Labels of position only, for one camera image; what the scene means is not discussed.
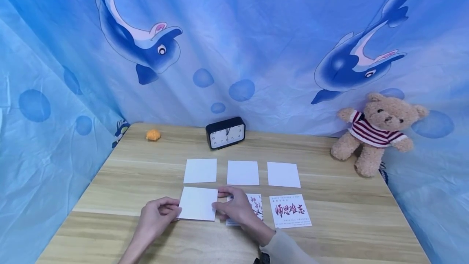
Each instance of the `wrist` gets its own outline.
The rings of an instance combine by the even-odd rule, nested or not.
[[[118,264],[136,264],[151,245],[152,241],[135,234]]]
[[[275,235],[275,230],[266,225],[260,218],[254,216],[241,224],[246,231],[260,246],[267,246]]]

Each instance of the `person's left hand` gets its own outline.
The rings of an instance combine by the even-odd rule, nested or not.
[[[153,243],[154,240],[163,234],[167,226],[176,221],[182,211],[178,206],[179,200],[164,197],[157,200],[151,200],[140,214],[135,236],[146,242]]]

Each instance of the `blue fabric backdrop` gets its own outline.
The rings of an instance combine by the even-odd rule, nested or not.
[[[381,173],[465,263],[468,39],[469,0],[0,0],[0,262],[38,258],[129,123],[338,136],[378,91],[431,109]]]

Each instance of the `teddy bear ear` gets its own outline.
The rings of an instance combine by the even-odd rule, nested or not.
[[[384,97],[383,95],[379,94],[379,93],[370,93],[368,94],[368,100],[370,101],[381,101],[381,100],[384,100]]]
[[[429,114],[428,109],[421,105],[414,105],[414,108],[417,110],[417,113],[419,114],[419,119],[423,119]]]

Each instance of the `alarm clock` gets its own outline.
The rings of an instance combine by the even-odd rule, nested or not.
[[[240,117],[222,120],[206,126],[210,149],[222,149],[244,140],[246,124]]]

